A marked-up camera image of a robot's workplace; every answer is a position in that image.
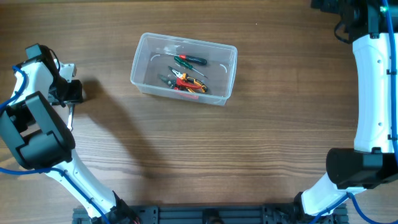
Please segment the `silver flex socket wrench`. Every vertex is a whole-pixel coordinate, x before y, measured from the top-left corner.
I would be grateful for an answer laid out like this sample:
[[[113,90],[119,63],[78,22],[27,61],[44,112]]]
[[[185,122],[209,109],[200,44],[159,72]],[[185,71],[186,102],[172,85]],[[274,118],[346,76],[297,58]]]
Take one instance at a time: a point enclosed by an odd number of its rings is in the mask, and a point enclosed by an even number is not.
[[[74,116],[74,112],[75,112],[75,105],[70,105],[70,111],[69,111],[68,123],[67,123],[67,128],[70,131],[73,131],[73,116]]]

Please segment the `green handled screwdriver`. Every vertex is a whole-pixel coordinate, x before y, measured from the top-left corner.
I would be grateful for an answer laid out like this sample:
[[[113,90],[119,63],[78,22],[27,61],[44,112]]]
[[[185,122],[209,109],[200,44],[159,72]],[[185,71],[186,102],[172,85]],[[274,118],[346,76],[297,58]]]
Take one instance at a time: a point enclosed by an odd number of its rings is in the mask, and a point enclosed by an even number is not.
[[[185,67],[185,68],[187,68],[187,69],[189,69],[189,70],[193,70],[193,71],[199,73],[200,75],[202,75],[203,77],[207,78],[207,76],[205,76],[204,74],[202,74],[201,72],[199,72],[198,70],[196,70],[196,69],[193,67],[193,65],[191,65],[190,63],[188,63],[186,60],[184,60],[184,59],[182,59],[182,58],[180,58],[180,57],[178,57],[178,56],[175,56],[175,57],[174,57],[174,60],[175,60],[177,63],[179,63],[180,65],[182,65],[183,67]]]

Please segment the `orange black needle nose pliers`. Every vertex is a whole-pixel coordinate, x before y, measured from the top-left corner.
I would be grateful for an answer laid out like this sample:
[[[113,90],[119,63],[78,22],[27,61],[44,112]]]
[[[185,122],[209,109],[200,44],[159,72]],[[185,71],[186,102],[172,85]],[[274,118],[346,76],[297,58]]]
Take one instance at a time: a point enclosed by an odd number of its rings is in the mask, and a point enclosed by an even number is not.
[[[206,93],[208,91],[208,87],[204,83],[202,83],[201,81],[199,81],[196,78],[189,76],[187,73],[182,73],[172,67],[169,67],[169,70],[176,76],[176,78],[179,78],[186,82],[190,82],[192,84],[199,85],[200,89],[198,89],[198,90],[200,90],[202,93]]]

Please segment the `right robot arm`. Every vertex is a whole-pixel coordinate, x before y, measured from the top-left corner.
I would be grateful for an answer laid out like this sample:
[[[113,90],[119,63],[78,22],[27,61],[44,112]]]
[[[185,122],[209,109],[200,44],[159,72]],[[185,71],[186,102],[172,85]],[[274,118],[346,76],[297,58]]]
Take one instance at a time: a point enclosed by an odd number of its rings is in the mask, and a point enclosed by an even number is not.
[[[326,173],[293,203],[293,222],[316,223],[356,194],[397,180],[397,1],[313,0],[340,16],[335,26],[353,48],[358,72],[358,125],[351,149],[333,148]]]

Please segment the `clear plastic storage container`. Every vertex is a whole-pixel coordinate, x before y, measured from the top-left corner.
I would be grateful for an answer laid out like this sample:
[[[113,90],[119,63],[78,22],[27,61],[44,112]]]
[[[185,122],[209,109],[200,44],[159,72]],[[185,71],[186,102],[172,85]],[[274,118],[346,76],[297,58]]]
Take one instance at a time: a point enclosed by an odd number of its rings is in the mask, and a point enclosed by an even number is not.
[[[189,63],[207,78],[183,67],[174,60],[175,56],[167,55],[166,52],[206,59],[207,65]],[[232,94],[237,59],[238,50],[232,45],[145,33],[141,36],[137,46],[130,81],[142,93],[223,106]],[[202,93],[200,90],[195,90],[194,93],[182,92],[199,96],[197,100],[179,95],[178,90],[170,89],[157,77],[158,74],[161,74],[176,79],[169,67],[198,79],[208,87],[208,91],[206,93]]]

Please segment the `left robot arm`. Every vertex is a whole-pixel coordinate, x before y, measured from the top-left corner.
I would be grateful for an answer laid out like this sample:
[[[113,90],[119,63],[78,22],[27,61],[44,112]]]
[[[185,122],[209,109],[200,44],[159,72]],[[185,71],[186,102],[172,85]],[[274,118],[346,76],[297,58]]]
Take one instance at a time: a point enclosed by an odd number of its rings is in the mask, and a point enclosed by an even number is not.
[[[73,110],[83,102],[76,66],[59,61],[46,45],[26,48],[27,60],[13,66],[16,85],[1,103],[1,138],[22,171],[44,173],[62,184],[85,208],[90,223],[140,223],[139,215],[105,187],[75,150]]]

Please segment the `red handled pruning snips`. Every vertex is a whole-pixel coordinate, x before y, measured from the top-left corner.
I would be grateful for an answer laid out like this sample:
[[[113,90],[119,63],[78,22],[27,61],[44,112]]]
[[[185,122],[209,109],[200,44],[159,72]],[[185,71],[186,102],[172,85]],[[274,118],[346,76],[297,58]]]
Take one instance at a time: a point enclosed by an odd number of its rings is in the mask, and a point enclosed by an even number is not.
[[[181,80],[179,78],[176,78],[176,79],[168,78],[168,77],[166,77],[164,75],[161,75],[161,74],[158,74],[157,77],[160,80],[162,80],[170,89],[178,90],[179,91],[179,95],[181,95],[181,96],[183,96],[185,98],[193,99],[193,100],[199,99],[199,96],[190,95],[188,93],[182,93],[183,91],[194,93],[195,90],[200,89],[199,85],[183,81],[183,80]]]

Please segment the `black red handled screwdriver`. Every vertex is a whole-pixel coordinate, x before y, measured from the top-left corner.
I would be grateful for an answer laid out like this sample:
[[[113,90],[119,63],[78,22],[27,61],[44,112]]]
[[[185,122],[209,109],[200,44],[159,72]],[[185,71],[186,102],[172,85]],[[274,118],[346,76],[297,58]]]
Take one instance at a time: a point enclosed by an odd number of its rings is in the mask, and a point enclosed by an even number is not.
[[[208,63],[208,61],[204,58],[194,57],[191,55],[181,55],[181,54],[174,54],[174,53],[170,53],[170,52],[166,52],[165,54],[177,56],[180,59],[183,59],[183,60],[191,62],[191,63],[196,63],[199,65],[207,65],[207,63]]]

